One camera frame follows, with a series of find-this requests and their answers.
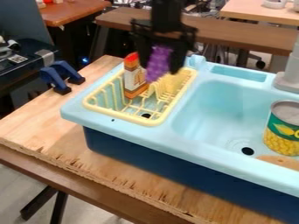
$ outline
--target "can of corn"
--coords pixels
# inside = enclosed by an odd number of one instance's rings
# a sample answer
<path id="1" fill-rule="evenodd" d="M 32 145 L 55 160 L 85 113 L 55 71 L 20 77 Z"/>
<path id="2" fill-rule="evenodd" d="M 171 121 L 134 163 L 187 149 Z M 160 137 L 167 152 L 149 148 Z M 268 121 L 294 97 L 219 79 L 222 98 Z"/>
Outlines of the can of corn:
<path id="1" fill-rule="evenodd" d="M 272 104 L 264 143 L 282 155 L 299 155 L 299 102 L 276 101 Z"/>

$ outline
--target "yellow dish rack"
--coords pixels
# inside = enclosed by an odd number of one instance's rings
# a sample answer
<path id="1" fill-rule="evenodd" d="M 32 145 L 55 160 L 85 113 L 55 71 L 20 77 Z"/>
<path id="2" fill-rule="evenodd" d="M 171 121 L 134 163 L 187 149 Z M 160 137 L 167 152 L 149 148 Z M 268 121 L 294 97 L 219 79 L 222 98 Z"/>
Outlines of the yellow dish rack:
<path id="1" fill-rule="evenodd" d="M 177 74 L 167 73 L 133 100 L 124 96 L 124 69 L 101 84 L 83 99 L 85 108 L 145 126 L 162 123 L 176 105 L 197 71 L 181 68 Z"/>

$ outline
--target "wooden table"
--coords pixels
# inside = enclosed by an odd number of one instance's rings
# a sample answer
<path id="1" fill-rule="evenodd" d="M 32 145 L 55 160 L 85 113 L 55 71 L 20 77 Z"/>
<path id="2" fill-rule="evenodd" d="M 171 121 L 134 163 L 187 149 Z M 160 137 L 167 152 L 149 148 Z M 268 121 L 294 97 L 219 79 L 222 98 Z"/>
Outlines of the wooden table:
<path id="1" fill-rule="evenodd" d="M 132 18 L 149 19 L 150 13 L 147 10 L 119 8 L 98 16 L 96 21 L 98 25 L 130 31 Z M 183 16 L 183 22 L 199 29 L 198 42 L 276 55 L 289 55 L 298 33 L 290 29 L 203 17 Z"/>
<path id="2" fill-rule="evenodd" d="M 47 26 L 58 27 L 102 11 L 109 5 L 109 1 L 101 0 L 74 0 L 73 3 L 64 0 L 64 3 L 48 4 L 40 13 Z"/>
<path id="3" fill-rule="evenodd" d="M 280 223 L 86 147 L 81 127 L 59 108 L 121 62 L 104 56 L 80 71 L 87 81 L 70 85 L 72 93 L 49 90 L 0 121 L 0 143 L 22 152 L 0 146 L 0 163 L 134 223 Z"/>
<path id="4" fill-rule="evenodd" d="M 299 13 L 293 10 L 293 3 L 287 3 L 284 9 L 275 10 L 262 6 L 263 1 L 230 0 L 220 11 L 220 16 L 299 26 Z"/>

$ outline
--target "faucet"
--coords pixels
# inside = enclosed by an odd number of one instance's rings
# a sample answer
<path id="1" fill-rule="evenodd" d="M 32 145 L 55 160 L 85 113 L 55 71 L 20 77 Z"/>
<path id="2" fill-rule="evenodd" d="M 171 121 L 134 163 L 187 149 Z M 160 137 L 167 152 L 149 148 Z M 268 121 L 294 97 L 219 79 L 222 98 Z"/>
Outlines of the faucet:
<path id="1" fill-rule="evenodd" d="M 293 52 L 289 55 L 284 72 L 279 72 L 274 80 L 278 89 L 299 94 L 299 36 L 294 44 Z"/>

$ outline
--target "dark blue sink base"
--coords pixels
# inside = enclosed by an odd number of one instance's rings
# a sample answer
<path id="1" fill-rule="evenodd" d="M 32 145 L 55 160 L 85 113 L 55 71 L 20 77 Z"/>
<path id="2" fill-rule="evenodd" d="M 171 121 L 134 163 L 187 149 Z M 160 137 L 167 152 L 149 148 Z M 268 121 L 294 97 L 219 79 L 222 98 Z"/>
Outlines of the dark blue sink base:
<path id="1" fill-rule="evenodd" d="M 184 161 L 84 127 L 87 146 L 167 179 L 291 224 L 299 223 L 299 198 Z"/>

